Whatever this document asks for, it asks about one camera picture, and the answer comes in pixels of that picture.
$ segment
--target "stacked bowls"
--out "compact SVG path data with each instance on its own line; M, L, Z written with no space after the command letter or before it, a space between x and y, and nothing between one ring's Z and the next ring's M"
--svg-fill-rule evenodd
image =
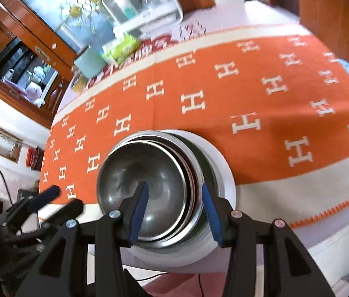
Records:
M202 185L209 182L218 191L217 180L205 155L189 140L162 131L141 131L115 145L98 176L102 211L119 208L140 181L149 185L149 200L136 245L172 247L207 225Z

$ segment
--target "table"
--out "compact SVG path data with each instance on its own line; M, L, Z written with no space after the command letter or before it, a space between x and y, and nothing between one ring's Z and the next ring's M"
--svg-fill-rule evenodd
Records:
M41 184L66 188L56 203L79 197L88 203L81 219L97 218L92 175L112 145L140 129L180 128L220 149L250 216L293 227L327 218L349 206L349 76L335 60L299 25L233 29L152 54L58 113ZM89 133L87 150L95 124L110 129Z

